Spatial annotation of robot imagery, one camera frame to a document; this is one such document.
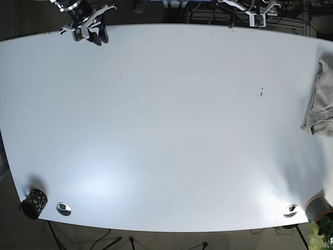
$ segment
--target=metal bracket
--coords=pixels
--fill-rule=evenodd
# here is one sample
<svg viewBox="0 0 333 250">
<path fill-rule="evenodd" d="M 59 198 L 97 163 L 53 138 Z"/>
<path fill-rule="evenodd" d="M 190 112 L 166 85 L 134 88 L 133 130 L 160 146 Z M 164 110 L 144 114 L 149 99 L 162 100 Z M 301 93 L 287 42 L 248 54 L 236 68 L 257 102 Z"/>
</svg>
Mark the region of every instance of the metal bracket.
<svg viewBox="0 0 333 250">
<path fill-rule="evenodd" d="M 93 13 L 77 27 L 74 27 L 73 23 L 71 26 L 68 25 L 62 26 L 60 34 L 63 34 L 66 31 L 70 31 L 72 33 L 74 41 L 76 42 L 88 40 L 97 45 L 101 45 L 100 41 L 107 43 L 109 39 L 105 29 L 103 14 L 109 9 L 117 9 L 117 8 L 114 4 L 112 4 L 110 6 L 104 5 L 99 10 L 94 9 Z M 90 29 L 92 28 L 99 29 L 98 35 L 96 34 L 96 32 L 90 31 Z"/>
<path fill-rule="evenodd" d="M 217 0 L 218 3 L 226 3 L 230 6 L 236 7 L 239 10 L 246 10 L 242 4 L 238 3 L 236 0 Z M 276 3 L 276 0 L 264 1 L 267 3 L 265 8 L 260 7 L 260 16 L 254 11 L 245 11 L 245 14 L 249 15 L 249 23 L 251 27 L 265 27 L 266 26 L 266 14 L 269 16 L 277 16 L 277 11 L 275 6 L 280 6 L 280 4 Z"/>
</svg>

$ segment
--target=black patterned cup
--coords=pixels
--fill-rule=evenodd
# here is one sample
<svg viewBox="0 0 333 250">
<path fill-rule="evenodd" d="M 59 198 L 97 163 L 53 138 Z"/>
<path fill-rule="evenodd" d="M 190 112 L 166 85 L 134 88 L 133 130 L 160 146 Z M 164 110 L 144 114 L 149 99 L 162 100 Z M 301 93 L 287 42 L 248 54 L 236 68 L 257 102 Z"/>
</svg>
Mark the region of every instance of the black patterned cup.
<svg viewBox="0 0 333 250">
<path fill-rule="evenodd" d="M 40 216 L 46 203 L 46 195 L 38 189 L 33 189 L 21 202 L 20 209 L 26 216 L 35 220 Z"/>
</svg>

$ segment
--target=gray cloth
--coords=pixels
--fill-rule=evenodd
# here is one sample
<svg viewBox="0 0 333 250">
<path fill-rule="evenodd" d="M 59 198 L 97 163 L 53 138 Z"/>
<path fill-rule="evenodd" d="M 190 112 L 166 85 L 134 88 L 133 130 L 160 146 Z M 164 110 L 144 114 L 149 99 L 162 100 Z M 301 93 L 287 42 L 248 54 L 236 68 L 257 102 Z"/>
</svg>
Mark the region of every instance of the gray cloth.
<svg viewBox="0 0 333 250">
<path fill-rule="evenodd" d="M 318 61 L 317 76 L 301 129 L 333 137 L 333 55 Z"/>
</svg>

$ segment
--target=green leaf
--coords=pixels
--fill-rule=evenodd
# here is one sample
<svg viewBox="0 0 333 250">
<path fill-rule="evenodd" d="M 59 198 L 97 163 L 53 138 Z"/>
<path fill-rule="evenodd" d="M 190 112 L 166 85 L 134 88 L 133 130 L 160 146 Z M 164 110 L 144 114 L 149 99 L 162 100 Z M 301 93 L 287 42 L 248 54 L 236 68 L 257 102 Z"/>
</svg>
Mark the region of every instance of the green leaf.
<svg viewBox="0 0 333 250">
<path fill-rule="evenodd" d="M 309 250 L 322 250 L 324 240 L 318 235 L 319 226 L 316 222 L 310 221 L 310 228 L 312 230 L 312 233 L 309 234 Z"/>
</svg>

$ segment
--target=equipment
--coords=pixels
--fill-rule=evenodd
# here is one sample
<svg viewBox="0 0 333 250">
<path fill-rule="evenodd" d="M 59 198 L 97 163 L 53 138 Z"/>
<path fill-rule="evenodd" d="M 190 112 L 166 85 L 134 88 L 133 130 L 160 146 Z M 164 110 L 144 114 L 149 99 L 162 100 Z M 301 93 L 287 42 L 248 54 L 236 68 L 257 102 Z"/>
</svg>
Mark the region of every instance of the equipment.
<svg viewBox="0 0 333 250">
<path fill-rule="evenodd" d="M 109 9 L 117 9 L 115 5 L 104 5 L 101 9 L 92 9 L 86 0 L 50 0 L 58 6 L 61 12 L 66 11 L 72 18 L 70 26 L 62 26 L 60 34 L 66 31 L 72 32 L 74 41 L 88 40 L 101 46 L 108 43 L 109 36 L 105 28 L 104 12 Z"/>
<path fill-rule="evenodd" d="M 250 7 L 245 7 L 235 0 L 217 0 L 218 4 L 226 3 L 230 6 L 240 9 L 240 11 L 232 11 L 235 13 L 245 13 L 249 15 L 249 23 L 251 27 L 266 27 L 266 15 L 277 16 L 276 6 L 281 8 L 281 4 L 277 3 L 275 0 L 261 1 L 260 6 L 254 5 L 254 0 Z"/>
</svg>

